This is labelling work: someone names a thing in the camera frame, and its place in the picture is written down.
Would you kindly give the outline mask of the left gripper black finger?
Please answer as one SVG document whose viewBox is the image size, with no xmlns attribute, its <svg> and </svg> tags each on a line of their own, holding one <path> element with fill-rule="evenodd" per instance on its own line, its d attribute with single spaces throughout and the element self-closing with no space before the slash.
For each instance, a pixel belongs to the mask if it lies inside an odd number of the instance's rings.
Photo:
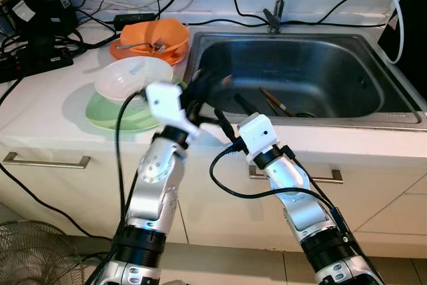
<svg viewBox="0 0 427 285">
<path fill-rule="evenodd" d="M 223 75 L 207 73 L 203 69 L 199 69 L 196 77 L 190 81 L 190 95 L 209 95 L 223 83 L 223 79 Z"/>
<path fill-rule="evenodd" d="M 216 106 L 217 102 L 228 99 L 231 94 L 229 90 L 232 87 L 232 79 L 223 79 L 223 83 L 217 86 L 209 95 L 203 96 L 203 102 L 210 106 Z"/>
</svg>

